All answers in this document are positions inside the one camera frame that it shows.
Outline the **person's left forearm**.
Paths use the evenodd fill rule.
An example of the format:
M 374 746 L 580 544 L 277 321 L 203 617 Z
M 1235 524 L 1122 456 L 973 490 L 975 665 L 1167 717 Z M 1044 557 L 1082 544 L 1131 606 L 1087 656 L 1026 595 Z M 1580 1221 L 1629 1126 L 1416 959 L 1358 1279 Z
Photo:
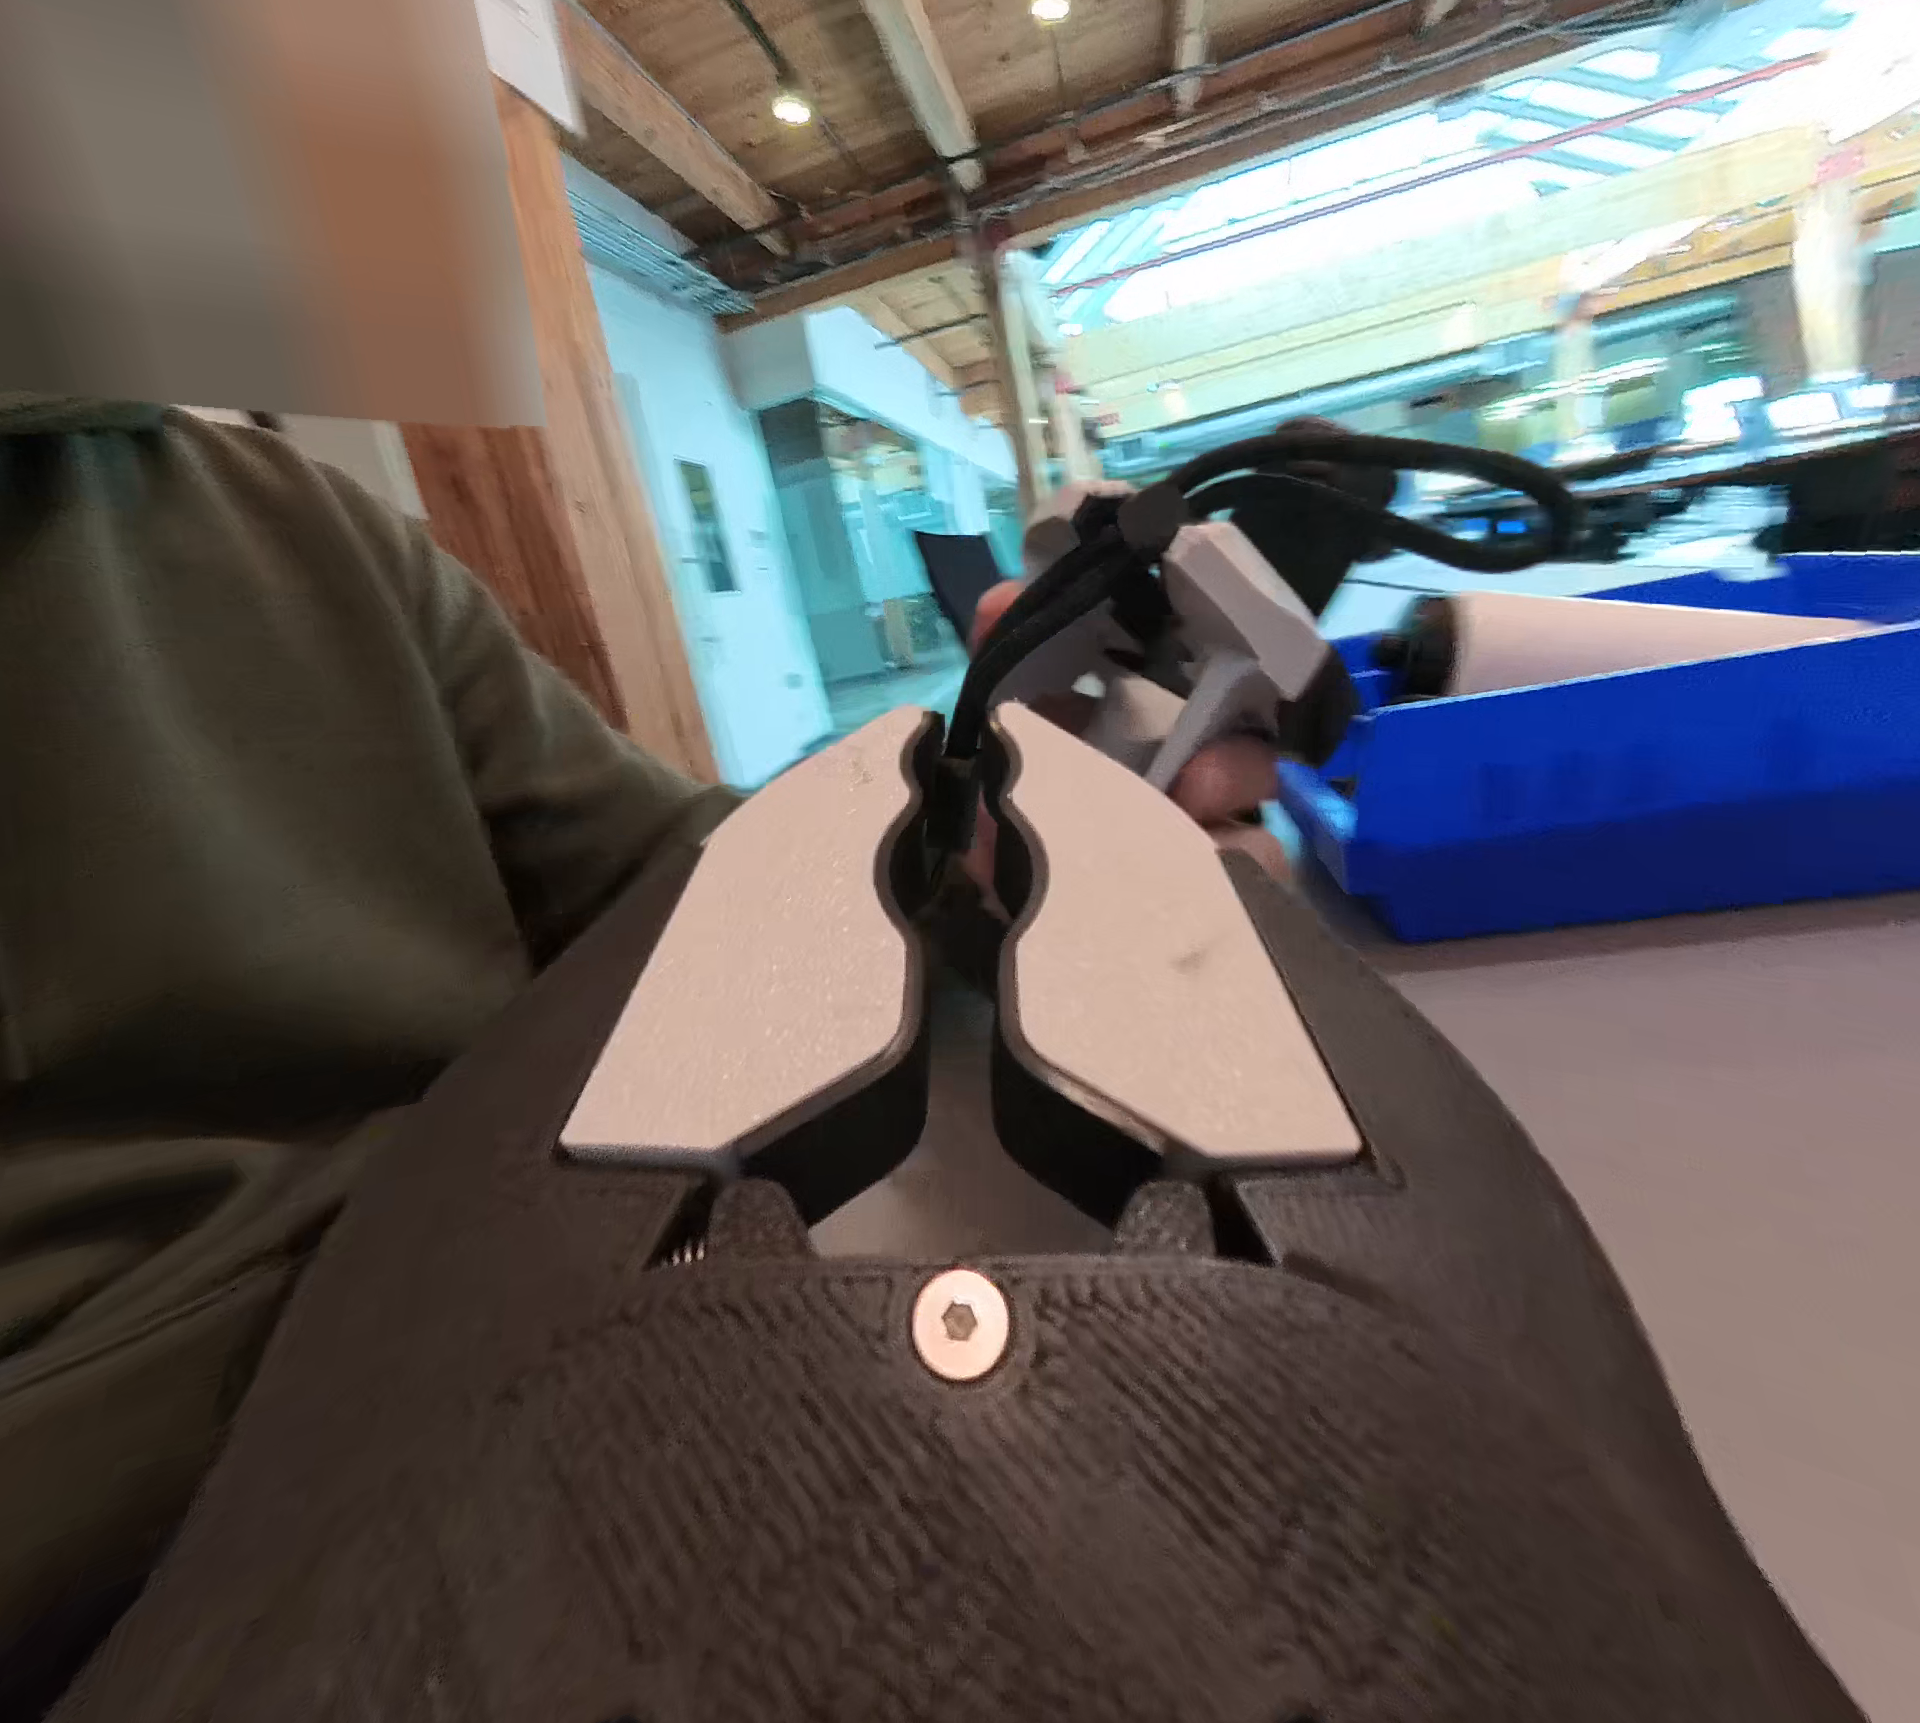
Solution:
M 702 844 L 745 797 L 683 776 L 615 730 L 417 522 L 389 524 L 389 538 L 491 866 L 520 946 L 543 967 L 661 852 Z

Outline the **dark logo wall panel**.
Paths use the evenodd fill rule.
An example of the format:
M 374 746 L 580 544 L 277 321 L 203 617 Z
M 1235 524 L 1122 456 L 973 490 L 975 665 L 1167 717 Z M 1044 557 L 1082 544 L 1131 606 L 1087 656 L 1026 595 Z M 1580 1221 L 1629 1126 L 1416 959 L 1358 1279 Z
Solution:
M 675 456 L 678 486 L 686 510 L 690 561 L 710 595 L 741 594 L 731 563 L 731 544 L 723 526 L 710 468 L 701 460 Z

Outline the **blue plastic bin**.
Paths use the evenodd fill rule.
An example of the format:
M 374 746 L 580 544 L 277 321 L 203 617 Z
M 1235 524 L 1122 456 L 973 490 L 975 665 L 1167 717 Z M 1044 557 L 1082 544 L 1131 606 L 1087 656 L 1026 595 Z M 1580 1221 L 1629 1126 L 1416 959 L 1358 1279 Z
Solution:
M 1686 573 L 1629 606 L 1856 622 L 1837 638 L 1360 713 L 1277 805 L 1397 942 L 1626 923 L 1916 887 L 1916 553 Z

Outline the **black office chair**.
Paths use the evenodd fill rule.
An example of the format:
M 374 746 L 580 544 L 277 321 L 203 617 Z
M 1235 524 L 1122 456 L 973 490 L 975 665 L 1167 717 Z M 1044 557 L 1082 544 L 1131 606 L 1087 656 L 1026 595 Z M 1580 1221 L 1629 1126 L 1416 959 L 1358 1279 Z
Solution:
M 913 530 L 912 539 L 941 617 L 960 649 L 971 652 L 984 595 L 1009 579 L 991 535 Z

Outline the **white cylinder black cap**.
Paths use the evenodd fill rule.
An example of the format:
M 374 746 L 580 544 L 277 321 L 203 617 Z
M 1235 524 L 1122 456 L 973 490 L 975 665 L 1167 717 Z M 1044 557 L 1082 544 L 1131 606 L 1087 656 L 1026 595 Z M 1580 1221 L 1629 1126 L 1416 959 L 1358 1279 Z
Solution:
M 1392 700 L 1508 693 L 1876 630 L 1867 619 L 1774 610 L 1663 606 L 1460 590 L 1415 599 L 1370 638 Z

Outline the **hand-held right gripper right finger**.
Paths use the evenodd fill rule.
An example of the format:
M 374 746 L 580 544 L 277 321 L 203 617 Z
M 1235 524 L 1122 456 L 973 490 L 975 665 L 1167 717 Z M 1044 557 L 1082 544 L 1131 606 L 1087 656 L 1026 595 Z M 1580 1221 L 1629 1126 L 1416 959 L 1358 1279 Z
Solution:
M 1147 1181 L 1356 1163 L 1362 1134 L 1233 860 L 1173 800 L 1026 706 L 991 717 L 991 1117 L 1114 1224 Z

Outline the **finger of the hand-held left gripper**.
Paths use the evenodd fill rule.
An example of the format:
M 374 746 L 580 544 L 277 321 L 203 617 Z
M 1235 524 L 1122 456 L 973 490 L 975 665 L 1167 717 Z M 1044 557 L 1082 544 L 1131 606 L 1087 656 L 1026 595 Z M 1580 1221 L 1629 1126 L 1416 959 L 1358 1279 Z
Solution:
M 1185 771 L 1209 742 L 1195 706 L 1197 662 L 1182 641 L 1052 641 L 1035 656 L 1035 706 L 1067 710 L 1067 728 L 1126 771 Z
M 1159 574 L 1190 690 L 1153 756 L 1155 789 L 1233 736 L 1324 768 L 1340 742 L 1340 657 L 1293 587 L 1233 522 L 1178 526 Z

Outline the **wide wooden pillar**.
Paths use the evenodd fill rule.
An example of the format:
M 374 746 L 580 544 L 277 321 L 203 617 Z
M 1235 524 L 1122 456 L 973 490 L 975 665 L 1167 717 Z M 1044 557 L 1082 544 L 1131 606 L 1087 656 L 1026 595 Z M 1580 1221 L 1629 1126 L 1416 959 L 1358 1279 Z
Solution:
M 550 118 L 491 83 L 546 424 L 404 421 L 435 542 L 640 749 L 719 780 L 654 514 L 615 396 Z

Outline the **black item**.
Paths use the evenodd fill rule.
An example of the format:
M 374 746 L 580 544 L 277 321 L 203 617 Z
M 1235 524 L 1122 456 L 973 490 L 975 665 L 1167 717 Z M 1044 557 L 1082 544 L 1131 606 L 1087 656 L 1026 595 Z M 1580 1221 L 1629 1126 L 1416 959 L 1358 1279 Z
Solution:
M 1453 474 L 1519 495 L 1535 508 L 1528 535 L 1473 542 L 1391 506 L 1388 551 L 1411 551 L 1448 569 L 1508 574 L 1558 559 L 1583 530 L 1583 496 L 1556 468 L 1457 441 L 1377 437 L 1384 437 L 1400 475 Z M 927 764 L 923 817 L 927 880 L 957 866 L 973 844 L 985 797 L 989 717 L 1001 702 L 1035 700 L 1036 652 L 1068 641 L 1119 641 L 1142 649 L 1175 641 L 1159 559 L 1186 522 L 1186 462 L 1142 486 L 1071 483 L 1026 530 L 1024 544 L 1036 561 L 995 629 L 975 637 L 971 665 L 945 720 L 944 746 Z

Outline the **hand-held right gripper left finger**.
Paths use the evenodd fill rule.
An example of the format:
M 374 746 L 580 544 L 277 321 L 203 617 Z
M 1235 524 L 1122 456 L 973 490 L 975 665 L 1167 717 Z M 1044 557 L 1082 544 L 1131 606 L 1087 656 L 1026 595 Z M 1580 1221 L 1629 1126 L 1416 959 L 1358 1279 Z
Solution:
M 731 1176 L 897 1068 L 925 989 L 892 884 L 923 749 L 925 708 L 884 710 L 705 836 L 560 1126 L 564 1159 Z

